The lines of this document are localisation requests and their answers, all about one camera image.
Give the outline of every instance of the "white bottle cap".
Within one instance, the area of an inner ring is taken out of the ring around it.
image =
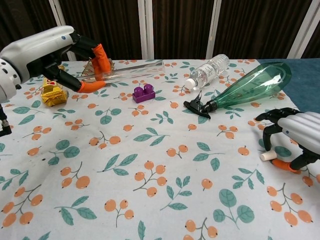
[[[187,89],[192,90],[196,86],[196,82],[192,78],[189,78],[185,81],[184,86]]]
[[[273,150],[260,154],[261,161],[269,161],[277,158],[277,153]]]

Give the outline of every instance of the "purple lego brick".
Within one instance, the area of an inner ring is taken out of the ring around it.
[[[134,89],[134,93],[132,94],[133,100],[138,104],[150,99],[154,99],[156,97],[156,93],[154,91],[154,86],[151,84],[144,85],[142,87],[136,87]]]

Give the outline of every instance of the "gold wrapped box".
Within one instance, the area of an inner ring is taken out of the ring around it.
[[[63,89],[63,86],[56,81],[48,78],[43,79],[43,87],[41,91],[41,98],[45,105],[52,107],[58,104],[66,103],[68,99],[68,91]]]

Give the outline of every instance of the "clear plastic bottle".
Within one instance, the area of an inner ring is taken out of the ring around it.
[[[185,81],[184,86],[189,90],[202,88],[218,77],[223,71],[227,70],[229,63],[229,58],[224,54],[213,57],[207,63],[194,69],[190,73],[189,79]]]

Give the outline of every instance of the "dark curtain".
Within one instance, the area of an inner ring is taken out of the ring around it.
[[[223,0],[213,56],[287,58],[312,0]]]
[[[55,26],[47,0],[0,0],[0,51],[11,42]]]
[[[152,0],[155,59],[205,59],[214,0]]]
[[[99,41],[109,58],[142,58],[137,0],[61,0],[60,5],[66,24]]]
[[[320,22],[316,26],[312,37],[304,50],[302,58],[320,58]]]

